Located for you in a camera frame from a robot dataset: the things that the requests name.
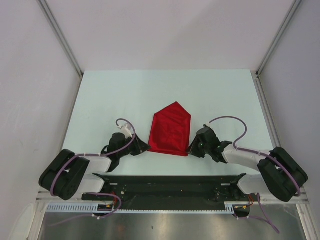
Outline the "red cloth napkin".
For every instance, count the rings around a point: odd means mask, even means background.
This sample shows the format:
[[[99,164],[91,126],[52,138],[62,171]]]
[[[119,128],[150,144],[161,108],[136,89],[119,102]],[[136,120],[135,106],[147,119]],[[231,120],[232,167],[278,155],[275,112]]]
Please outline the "red cloth napkin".
[[[153,153],[188,156],[191,114],[177,101],[153,115],[148,144]]]

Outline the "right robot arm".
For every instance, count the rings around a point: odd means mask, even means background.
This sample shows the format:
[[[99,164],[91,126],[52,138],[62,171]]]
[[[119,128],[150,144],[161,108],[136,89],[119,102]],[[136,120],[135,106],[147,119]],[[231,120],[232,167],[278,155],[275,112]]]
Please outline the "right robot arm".
[[[209,155],[213,161],[240,165],[258,174],[240,174],[230,188],[231,196],[242,201],[249,194],[271,194],[282,202],[289,202],[301,193],[308,181],[307,173],[282,147],[258,151],[236,146],[231,141],[220,141],[214,130],[203,126],[187,153],[197,158]]]

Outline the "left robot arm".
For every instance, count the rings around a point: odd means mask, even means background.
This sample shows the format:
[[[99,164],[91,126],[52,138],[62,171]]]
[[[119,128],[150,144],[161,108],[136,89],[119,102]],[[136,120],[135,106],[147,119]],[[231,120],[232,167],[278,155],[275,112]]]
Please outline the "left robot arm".
[[[111,173],[121,158],[138,156],[150,149],[151,146],[137,135],[132,138],[117,132],[98,155],[76,156],[73,151],[63,149],[42,173],[38,183],[54,197],[67,201],[76,194],[85,175]]]

